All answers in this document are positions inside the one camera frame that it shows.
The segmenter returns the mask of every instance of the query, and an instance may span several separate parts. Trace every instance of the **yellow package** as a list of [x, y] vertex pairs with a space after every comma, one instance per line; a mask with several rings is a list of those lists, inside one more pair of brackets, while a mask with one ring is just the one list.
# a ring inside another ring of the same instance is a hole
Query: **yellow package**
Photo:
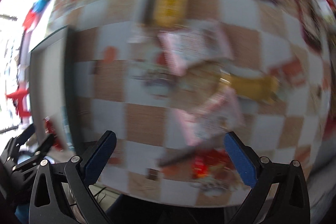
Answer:
[[276, 99], [276, 92], [279, 88], [279, 81], [274, 76], [264, 76], [257, 79], [248, 79], [223, 73], [220, 79], [220, 86], [230, 86], [236, 90], [240, 97], [245, 97], [257, 102], [273, 104]]
[[187, 10], [188, 0], [157, 0], [154, 11], [156, 24], [172, 28], [182, 24]]

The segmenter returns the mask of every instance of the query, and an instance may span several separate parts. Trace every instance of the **brown and white checkered pattern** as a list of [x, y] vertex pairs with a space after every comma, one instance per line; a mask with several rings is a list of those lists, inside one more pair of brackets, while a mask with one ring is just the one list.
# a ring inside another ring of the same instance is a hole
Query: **brown and white checkered pattern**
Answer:
[[[289, 163], [297, 159], [305, 175], [310, 172], [320, 147], [329, 108], [329, 52], [323, 35], [323, 53], [317, 55], [304, 42], [296, 4], [270, 6], [257, 0], [189, 0], [187, 22], [216, 19], [230, 38], [236, 58], [234, 67], [267, 72], [297, 56], [307, 78], [305, 85], [291, 91], [286, 102], [259, 104], [240, 99], [246, 126], [237, 135], [258, 155]], [[190, 163], [181, 163], [174, 175], [159, 173], [156, 181], [147, 169], [157, 169], [156, 158], [185, 146], [183, 135], [170, 107], [185, 102], [187, 94], [176, 98], [150, 95], [142, 80], [130, 77], [133, 53], [152, 60], [161, 49], [130, 45], [138, 0], [78, 0], [66, 8], [68, 0], [56, 0], [49, 31], [70, 24], [78, 30], [76, 45], [76, 88], [80, 121], [86, 141], [99, 138], [105, 130], [118, 137], [114, 156], [100, 180], [138, 198], [182, 206], [222, 207], [239, 204], [248, 187], [208, 197], [189, 184]], [[112, 62], [104, 61], [106, 47], [116, 49]], [[319, 86], [324, 89], [317, 96]]]

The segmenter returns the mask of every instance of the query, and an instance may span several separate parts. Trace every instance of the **metal screw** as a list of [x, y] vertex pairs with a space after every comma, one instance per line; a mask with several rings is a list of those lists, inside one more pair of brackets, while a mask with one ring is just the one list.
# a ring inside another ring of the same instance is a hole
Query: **metal screw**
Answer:
[[298, 162], [297, 160], [293, 160], [293, 165], [295, 167], [299, 167], [300, 166], [300, 162]]
[[71, 161], [72, 161], [72, 162], [78, 162], [79, 159], [80, 159], [80, 157], [78, 157], [78, 156], [73, 156], [73, 157], [71, 158]]
[[267, 157], [261, 157], [261, 158], [260, 158], [260, 161], [261, 161], [262, 163], [264, 163], [264, 164], [267, 164], [267, 163], [269, 163], [269, 158], [267, 158]]
[[41, 161], [41, 163], [40, 163], [41, 166], [45, 166], [45, 165], [47, 165], [47, 164], [48, 164], [48, 161], [47, 161], [47, 160], [43, 160], [43, 161]]

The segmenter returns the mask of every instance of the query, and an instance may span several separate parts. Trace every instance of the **pink bag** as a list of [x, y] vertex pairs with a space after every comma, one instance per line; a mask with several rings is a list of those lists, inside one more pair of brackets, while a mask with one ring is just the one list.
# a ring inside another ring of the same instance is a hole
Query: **pink bag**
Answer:
[[234, 89], [224, 88], [192, 113], [175, 109], [187, 145], [197, 145], [223, 132], [244, 125], [244, 118]]
[[234, 59], [228, 38], [216, 21], [200, 29], [162, 31], [159, 39], [169, 70], [177, 76], [204, 61]]

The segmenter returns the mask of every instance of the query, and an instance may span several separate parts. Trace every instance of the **black cable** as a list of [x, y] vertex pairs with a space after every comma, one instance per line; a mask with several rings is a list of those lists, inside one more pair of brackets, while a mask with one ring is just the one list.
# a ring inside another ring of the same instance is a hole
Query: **black cable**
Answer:
[[104, 197], [106, 197], [106, 194], [103, 196], [103, 198], [98, 202], [98, 204], [101, 203], [101, 201], [104, 199]]
[[98, 196], [101, 192], [103, 192], [106, 189], [106, 187], [102, 188], [98, 193], [96, 193], [94, 196]]

